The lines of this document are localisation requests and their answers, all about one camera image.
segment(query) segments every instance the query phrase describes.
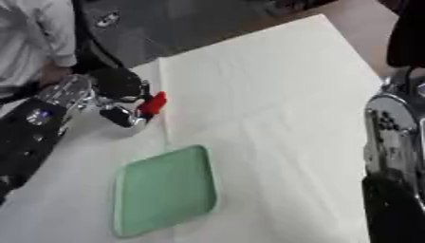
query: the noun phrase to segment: silver metal part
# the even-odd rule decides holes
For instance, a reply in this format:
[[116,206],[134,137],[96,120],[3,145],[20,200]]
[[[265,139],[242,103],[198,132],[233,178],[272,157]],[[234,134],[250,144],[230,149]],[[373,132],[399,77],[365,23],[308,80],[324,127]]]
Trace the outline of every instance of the silver metal part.
[[[60,135],[62,135],[70,125],[72,118],[82,112],[88,105],[92,104],[96,94],[92,89],[94,80],[84,75],[69,75],[59,83],[45,88],[37,99],[46,103],[59,105],[66,108],[66,116]],[[49,114],[46,111],[34,110],[28,121],[41,125],[48,121]]]
[[396,75],[395,80],[385,82],[366,105],[368,140],[364,157],[369,174],[379,174],[408,187],[423,205],[425,79],[403,86],[401,77],[405,75]]

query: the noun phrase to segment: white tablecloth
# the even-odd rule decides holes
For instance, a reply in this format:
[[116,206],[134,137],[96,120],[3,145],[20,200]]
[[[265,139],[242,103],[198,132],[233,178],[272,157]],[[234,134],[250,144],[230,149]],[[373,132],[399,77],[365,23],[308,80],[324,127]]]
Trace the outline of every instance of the white tablecloth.
[[[137,67],[168,92],[135,136],[87,111],[0,209],[8,243],[367,242],[362,109],[379,77],[315,16]],[[114,175],[173,148],[210,151],[214,211],[130,240],[111,233]]]

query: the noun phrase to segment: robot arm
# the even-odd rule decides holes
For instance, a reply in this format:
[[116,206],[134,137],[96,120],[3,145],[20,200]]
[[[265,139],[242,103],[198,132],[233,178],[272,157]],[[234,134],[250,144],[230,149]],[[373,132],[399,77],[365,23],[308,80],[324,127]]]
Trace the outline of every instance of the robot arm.
[[362,183],[372,243],[423,242],[425,79],[401,69],[366,105],[367,177]]
[[[134,111],[121,103],[137,103]],[[111,122],[131,128],[148,123],[166,103],[150,85],[125,69],[70,75],[0,118],[0,204],[23,186],[54,150],[73,119],[90,105]]]

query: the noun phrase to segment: black cable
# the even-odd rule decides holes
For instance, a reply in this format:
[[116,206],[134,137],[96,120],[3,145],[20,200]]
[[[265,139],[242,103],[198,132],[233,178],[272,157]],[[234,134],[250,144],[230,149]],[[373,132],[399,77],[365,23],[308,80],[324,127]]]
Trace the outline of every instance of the black cable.
[[82,45],[85,39],[89,39],[93,42],[93,44],[96,46],[96,48],[105,56],[107,57],[112,63],[114,63],[117,67],[125,67],[124,63],[118,59],[116,56],[111,54],[96,38],[96,36],[91,31],[88,21],[85,18],[85,14],[83,12],[83,4],[81,0],[72,0],[72,4],[74,5],[74,11],[75,11],[75,26],[76,29],[82,30],[82,32],[77,32],[77,43],[78,45]]

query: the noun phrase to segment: dark floor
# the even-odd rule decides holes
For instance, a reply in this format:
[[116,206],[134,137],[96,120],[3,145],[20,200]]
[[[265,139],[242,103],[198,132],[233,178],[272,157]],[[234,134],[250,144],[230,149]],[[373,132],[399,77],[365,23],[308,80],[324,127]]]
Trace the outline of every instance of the dark floor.
[[[88,4],[86,11],[96,35],[128,66],[324,13],[382,76],[391,71],[385,64],[385,52],[397,20],[377,0],[339,0],[303,13],[274,18],[244,0],[101,0]],[[119,23],[96,28],[94,23],[112,11],[120,13]]]

